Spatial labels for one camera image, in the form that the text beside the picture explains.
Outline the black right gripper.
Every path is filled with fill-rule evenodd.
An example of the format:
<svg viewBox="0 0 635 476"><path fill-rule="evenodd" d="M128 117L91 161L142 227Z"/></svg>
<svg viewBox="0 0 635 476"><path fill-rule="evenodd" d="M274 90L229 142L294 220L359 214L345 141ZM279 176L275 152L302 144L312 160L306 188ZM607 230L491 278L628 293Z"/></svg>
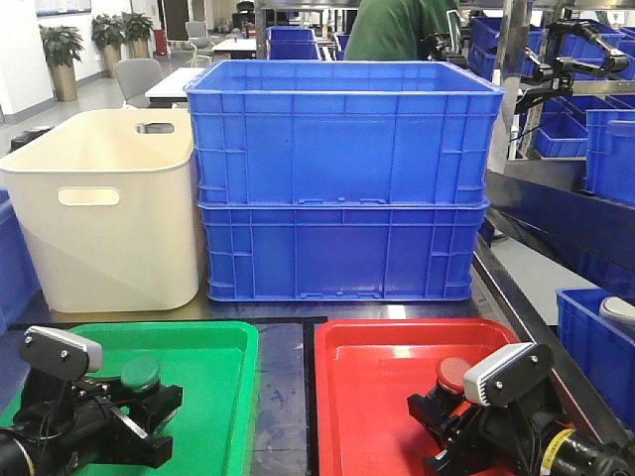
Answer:
<svg viewBox="0 0 635 476"><path fill-rule="evenodd" d="M427 475L474 475L500 465L500 451L484 432L488 413L501 406L498 396L484 391L466 397L437 384L407 403L410 416L440 447L437 455L423 459Z"/></svg>

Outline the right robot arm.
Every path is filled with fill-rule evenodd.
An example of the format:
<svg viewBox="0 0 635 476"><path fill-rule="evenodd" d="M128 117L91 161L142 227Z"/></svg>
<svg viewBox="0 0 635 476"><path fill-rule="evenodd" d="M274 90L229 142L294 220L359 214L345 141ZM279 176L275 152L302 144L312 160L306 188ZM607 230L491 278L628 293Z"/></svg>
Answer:
<svg viewBox="0 0 635 476"><path fill-rule="evenodd" d="M502 468L514 475L632 475L634 449L602 443L572 426L544 381L505 407L470 405L437 384L407 398L409 414L440 448L426 456L427 475L476 475Z"/></svg>

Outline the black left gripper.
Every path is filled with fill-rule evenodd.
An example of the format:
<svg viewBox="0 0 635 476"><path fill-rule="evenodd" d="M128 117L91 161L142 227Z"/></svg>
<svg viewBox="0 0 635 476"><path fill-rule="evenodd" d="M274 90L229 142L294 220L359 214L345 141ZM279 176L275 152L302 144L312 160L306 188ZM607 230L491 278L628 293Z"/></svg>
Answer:
<svg viewBox="0 0 635 476"><path fill-rule="evenodd" d="M71 387L73 418L59 439L78 467L90 463L157 469L173 456L161 431L183 403L184 389L156 381L141 391L119 377L88 378Z"/></svg>

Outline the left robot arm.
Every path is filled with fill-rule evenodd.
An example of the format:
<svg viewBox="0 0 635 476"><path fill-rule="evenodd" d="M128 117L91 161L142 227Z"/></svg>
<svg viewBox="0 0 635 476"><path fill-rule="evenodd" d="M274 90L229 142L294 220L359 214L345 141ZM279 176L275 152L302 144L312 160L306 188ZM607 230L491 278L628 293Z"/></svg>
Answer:
<svg viewBox="0 0 635 476"><path fill-rule="evenodd" d="M20 406L1 427L3 475L71 475L89 464L158 468L173 456L161 431L184 389L155 380L143 391L120 377L63 381L29 372Z"/></svg>

